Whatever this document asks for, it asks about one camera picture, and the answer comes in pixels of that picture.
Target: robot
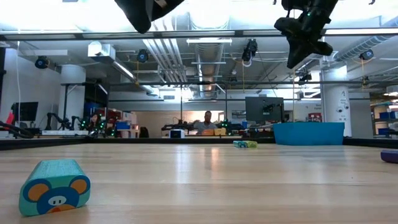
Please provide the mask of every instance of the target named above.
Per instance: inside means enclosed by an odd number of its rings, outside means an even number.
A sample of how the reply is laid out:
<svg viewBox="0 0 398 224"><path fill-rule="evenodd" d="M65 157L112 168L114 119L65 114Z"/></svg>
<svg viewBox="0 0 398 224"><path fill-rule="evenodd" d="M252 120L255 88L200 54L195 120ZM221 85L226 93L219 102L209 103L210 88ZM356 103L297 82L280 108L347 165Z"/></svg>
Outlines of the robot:
<svg viewBox="0 0 398 224"><path fill-rule="evenodd" d="M165 16L184 0L115 1L134 28L144 34L150 29L152 21ZM331 22L329 16L337 2L338 0L282 0L283 8L288 11L287 17L278 19L274 27L289 42L288 68L294 68L312 53L331 55L333 48L318 40L322 37L324 26ZM303 13L297 19L290 18L292 9L302 10Z"/></svg>

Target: white pillar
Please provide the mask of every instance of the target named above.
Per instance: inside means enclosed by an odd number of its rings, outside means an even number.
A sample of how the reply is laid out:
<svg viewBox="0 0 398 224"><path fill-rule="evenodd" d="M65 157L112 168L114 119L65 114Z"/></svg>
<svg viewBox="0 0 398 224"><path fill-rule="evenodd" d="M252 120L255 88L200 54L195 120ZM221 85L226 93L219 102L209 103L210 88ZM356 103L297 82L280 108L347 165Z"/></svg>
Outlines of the white pillar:
<svg viewBox="0 0 398 224"><path fill-rule="evenodd" d="M323 81L346 81L347 66L322 71ZM325 122L344 122L344 136L351 137L351 113L348 86L341 84L322 85L322 109Z"/></svg>
<svg viewBox="0 0 398 224"><path fill-rule="evenodd" d="M78 65L63 65L61 71L61 83L83 83L86 81L86 70ZM70 85L68 91L70 91L74 85ZM72 121L72 116L83 117L84 104L85 104L85 87L76 86L69 94L67 98L67 110L66 116L69 121ZM63 118L63 106L65 100L65 86L61 86L60 90L60 104L58 107L58 116Z"/></svg>

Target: green object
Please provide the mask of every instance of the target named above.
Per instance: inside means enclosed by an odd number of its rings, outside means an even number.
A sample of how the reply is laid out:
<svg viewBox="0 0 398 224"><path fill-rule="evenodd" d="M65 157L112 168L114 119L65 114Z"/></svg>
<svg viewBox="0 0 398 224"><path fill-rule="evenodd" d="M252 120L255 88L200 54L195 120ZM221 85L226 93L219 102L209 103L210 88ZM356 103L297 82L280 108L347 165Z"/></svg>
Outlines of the green object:
<svg viewBox="0 0 398 224"><path fill-rule="evenodd" d="M243 148L255 148L257 147L257 142L255 141L234 141L235 147L243 147Z"/></svg>
<svg viewBox="0 0 398 224"><path fill-rule="evenodd" d="M81 207L90 197L90 185L74 159L41 161L21 187L19 211L33 216Z"/></svg>

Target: computer monitor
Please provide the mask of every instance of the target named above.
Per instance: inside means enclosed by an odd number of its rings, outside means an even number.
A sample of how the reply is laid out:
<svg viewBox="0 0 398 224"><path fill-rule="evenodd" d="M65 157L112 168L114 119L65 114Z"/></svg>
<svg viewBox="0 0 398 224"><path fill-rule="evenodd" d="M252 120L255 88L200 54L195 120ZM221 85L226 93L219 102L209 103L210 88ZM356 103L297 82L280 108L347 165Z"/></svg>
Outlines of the computer monitor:
<svg viewBox="0 0 398 224"><path fill-rule="evenodd" d="M278 97L246 97L246 120L264 123L284 120L284 99Z"/></svg>
<svg viewBox="0 0 398 224"><path fill-rule="evenodd" d="M19 103L14 103L14 105L15 105L14 108L15 119L18 120ZM39 102L21 103L21 117L19 119L21 121L35 121L38 106Z"/></svg>

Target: mouse ear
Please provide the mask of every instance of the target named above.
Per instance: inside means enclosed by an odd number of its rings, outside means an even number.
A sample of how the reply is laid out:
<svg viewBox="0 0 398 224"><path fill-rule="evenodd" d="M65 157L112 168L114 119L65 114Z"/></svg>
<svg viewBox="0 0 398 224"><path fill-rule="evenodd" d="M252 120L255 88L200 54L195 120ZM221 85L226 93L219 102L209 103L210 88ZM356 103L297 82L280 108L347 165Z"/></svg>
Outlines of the mouse ear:
<svg viewBox="0 0 398 224"><path fill-rule="evenodd" d="M81 195L90 189L90 180L85 175L79 175L70 181L69 187L75 189Z"/></svg>
<svg viewBox="0 0 398 224"><path fill-rule="evenodd" d="M28 202L37 202L39 198L51 189L51 184L45 179L36 179L30 181L23 191L25 200Z"/></svg>

